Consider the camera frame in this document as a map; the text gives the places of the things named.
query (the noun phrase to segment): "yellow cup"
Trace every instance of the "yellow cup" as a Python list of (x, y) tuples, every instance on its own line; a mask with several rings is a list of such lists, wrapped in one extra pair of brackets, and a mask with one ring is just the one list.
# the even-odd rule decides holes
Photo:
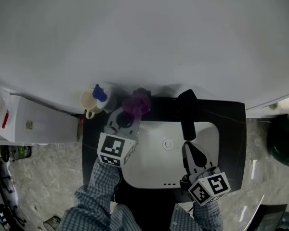
[(97, 107), (97, 100), (93, 98), (93, 90), (93, 88), (90, 88), (80, 96), (80, 105), (84, 108), (87, 119), (92, 119), (95, 114), (102, 112)]

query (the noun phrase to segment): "white sink basin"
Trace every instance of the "white sink basin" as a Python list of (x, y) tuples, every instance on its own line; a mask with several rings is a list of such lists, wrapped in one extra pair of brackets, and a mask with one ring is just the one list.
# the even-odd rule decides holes
[[(195, 122), (197, 138), (193, 141), (207, 150), (218, 165), (219, 133), (209, 122)], [(183, 139), (180, 122), (142, 121), (138, 145), (123, 167), (123, 177), (136, 188), (179, 188), (186, 175), (183, 167)]]

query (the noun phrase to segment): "black faucet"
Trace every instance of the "black faucet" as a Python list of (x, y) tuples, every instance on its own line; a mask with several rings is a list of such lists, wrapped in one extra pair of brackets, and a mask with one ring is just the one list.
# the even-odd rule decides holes
[(176, 108), (184, 139), (186, 141), (194, 140), (196, 138), (194, 122), (198, 122), (198, 100), (191, 89), (179, 95), (176, 99)]

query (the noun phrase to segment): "blue cap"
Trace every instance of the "blue cap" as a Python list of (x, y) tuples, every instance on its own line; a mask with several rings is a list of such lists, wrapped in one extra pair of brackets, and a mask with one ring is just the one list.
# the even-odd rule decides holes
[(100, 88), (98, 84), (94, 88), (93, 97), (101, 102), (105, 102), (107, 100), (107, 95), (104, 93), (104, 90)]

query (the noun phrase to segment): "marble floor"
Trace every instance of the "marble floor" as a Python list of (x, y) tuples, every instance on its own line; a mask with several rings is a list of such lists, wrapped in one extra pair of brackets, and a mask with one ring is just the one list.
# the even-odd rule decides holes
[[(225, 231), (244, 230), (259, 202), (288, 204), (289, 167), (266, 150), (268, 120), (247, 120), (247, 151), (241, 190), (219, 202)], [(74, 191), (83, 184), (81, 142), (35, 146), (32, 156), (8, 165), (26, 231), (42, 227), (54, 215), (62, 217), (74, 204)], [(191, 203), (182, 204), (185, 209)]]

